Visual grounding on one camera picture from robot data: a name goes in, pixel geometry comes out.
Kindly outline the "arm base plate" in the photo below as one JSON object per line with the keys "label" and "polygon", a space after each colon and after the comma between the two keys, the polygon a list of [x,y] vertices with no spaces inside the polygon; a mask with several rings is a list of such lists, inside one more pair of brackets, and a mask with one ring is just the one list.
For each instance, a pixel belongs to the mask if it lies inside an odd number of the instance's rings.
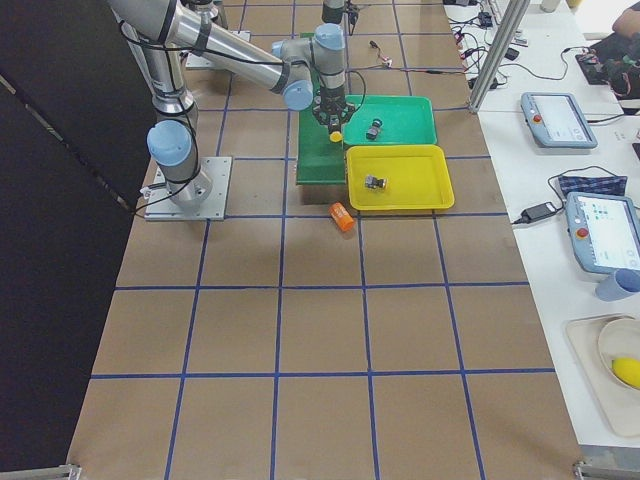
{"label": "arm base plate", "polygon": [[233,158],[202,157],[199,174],[186,186],[167,184],[157,168],[155,183],[147,187],[143,217],[147,221],[222,221],[226,213]]}
{"label": "arm base plate", "polygon": [[[245,41],[251,40],[251,32],[248,30],[232,30],[233,35],[242,38]],[[219,60],[212,60],[208,57],[198,56],[194,53],[188,53],[185,57],[185,68],[187,70],[220,70],[224,67]]]}

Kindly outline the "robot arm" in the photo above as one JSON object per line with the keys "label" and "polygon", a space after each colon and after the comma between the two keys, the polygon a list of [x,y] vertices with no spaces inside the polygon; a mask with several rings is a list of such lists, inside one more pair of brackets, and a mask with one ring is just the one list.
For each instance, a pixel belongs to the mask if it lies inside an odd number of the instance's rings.
{"label": "robot arm", "polygon": [[[181,4],[222,28],[228,28],[223,1],[181,0]],[[341,24],[347,18],[348,34],[354,33],[359,18],[359,9],[351,1],[324,0],[321,19],[323,23]]]}
{"label": "robot arm", "polygon": [[356,111],[346,99],[342,6],[323,6],[309,37],[286,39],[265,51],[248,33],[229,31],[220,1],[112,1],[122,37],[147,82],[157,114],[147,146],[163,181],[143,193],[147,220],[219,220],[227,212],[232,160],[204,157],[197,143],[198,100],[204,83],[236,76],[282,97],[290,111],[311,117],[342,140]]}

